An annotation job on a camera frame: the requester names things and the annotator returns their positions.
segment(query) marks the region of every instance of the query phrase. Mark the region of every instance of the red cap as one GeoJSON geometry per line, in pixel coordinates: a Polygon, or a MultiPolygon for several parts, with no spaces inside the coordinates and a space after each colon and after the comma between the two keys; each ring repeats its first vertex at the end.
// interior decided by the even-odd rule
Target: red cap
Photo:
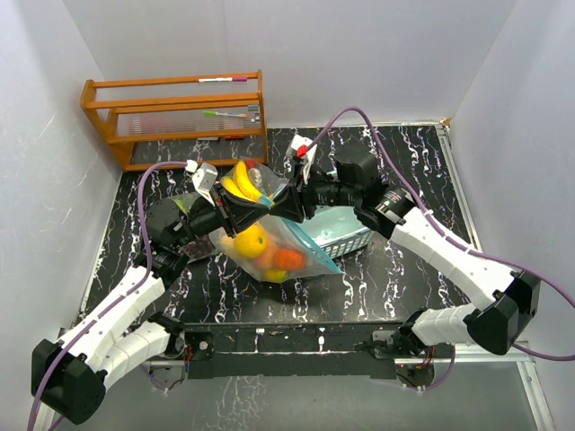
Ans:
{"type": "Polygon", "coordinates": [[[297,148],[297,157],[299,157],[300,159],[302,157],[304,157],[307,154],[307,146],[302,145],[299,148],[297,148]]]}
{"type": "Polygon", "coordinates": [[[243,161],[248,169],[255,168],[258,163],[255,160],[248,159],[243,161]]]}

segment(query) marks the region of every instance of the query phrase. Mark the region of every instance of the banana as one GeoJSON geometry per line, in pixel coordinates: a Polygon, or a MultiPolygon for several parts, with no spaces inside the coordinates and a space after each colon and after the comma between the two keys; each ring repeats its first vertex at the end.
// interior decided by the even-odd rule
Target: banana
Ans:
{"type": "Polygon", "coordinates": [[[224,189],[226,189],[227,191],[229,191],[231,194],[233,194],[234,196],[236,196],[239,199],[243,199],[243,200],[251,200],[248,197],[246,197],[241,190],[239,190],[237,188],[237,186],[234,183],[234,180],[232,180],[229,177],[223,177],[222,178],[222,185],[224,186],[224,189]]]}
{"type": "Polygon", "coordinates": [[[235,166],[234,182],[250,200],[256,201],[260,198],[261,192],[257,190],[250,181],[248,170],[243,160],[240,160],[235,166]]]}

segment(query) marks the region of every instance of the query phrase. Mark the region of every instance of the white clip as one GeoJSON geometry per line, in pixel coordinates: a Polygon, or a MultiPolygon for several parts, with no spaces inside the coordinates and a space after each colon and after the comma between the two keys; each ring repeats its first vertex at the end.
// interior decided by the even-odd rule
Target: white clip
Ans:
{"type": "Polygon", "coordinates": [[[211,190],[214,182],[216,182],[217,170],[214,166],[208,163],[202,163],[199,169],[191,177],[191,182],[194,189],[210,204],[215,207],[214,199],[211,197],[209,191],[211,190]]]}
{"type": "MultiPolygon", "coordinates": [[[[313,141],[309,137],[302,137],[300,135],[294,135],[291,144],[289,145],[288,151],[290,154],[296,154],[300,146],[308,147],[313,141]]],[[[309,150],[302,159],[304,160],[304,168],[302,169],[302,175],[304,176],[304,183],[307,184],[309,180],[309,171],[312,168],[315,158],[315,150],[317,150],[317,145],[309,150]]]]}
{"type": "Polygon", "coordinates": [[[198,162],[194,160],[188,160],[184,169],[186,172],[194,173],[198,169],[198,162]]]}

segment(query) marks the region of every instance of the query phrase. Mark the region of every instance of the gray floor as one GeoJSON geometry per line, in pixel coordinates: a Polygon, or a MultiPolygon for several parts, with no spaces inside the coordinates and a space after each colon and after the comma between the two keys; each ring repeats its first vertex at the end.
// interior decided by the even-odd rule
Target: gray floor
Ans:
{"type": "Polygon", "coordinates": [[[418,396],[363,377],[186,381],[167,397],[136,370],[98,412],[62,430],[536,430],[515,363],[457,364],[418,396]]]}

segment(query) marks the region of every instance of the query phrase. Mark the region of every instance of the white wall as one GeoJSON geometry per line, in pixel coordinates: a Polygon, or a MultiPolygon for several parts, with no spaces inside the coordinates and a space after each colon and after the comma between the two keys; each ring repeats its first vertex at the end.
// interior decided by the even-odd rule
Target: white wall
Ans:
{"type": "MultiPolygon", "coordinates": [[[[483,248],[575,295],[575,4],[520,0],[453,121],[456,162],[483,248]]],[[[547,286],[534,349],[575,353],[575,312],[547,286]]],[[[537,363],[556,425],[572,430],[575,364],[537,363]]]]}
{"type": "Polygon", "coordinates": [[[106,79],[261,68],[273,127],[452,117],[515,3],[64,1],[106,79]]]}
{"type": "Polygon", "coordinates": [[[0,428],[26,427],[31,351],[69,326],[119,170],[79,108],[101,79],[61,0],[0,0],[0,428]]]}

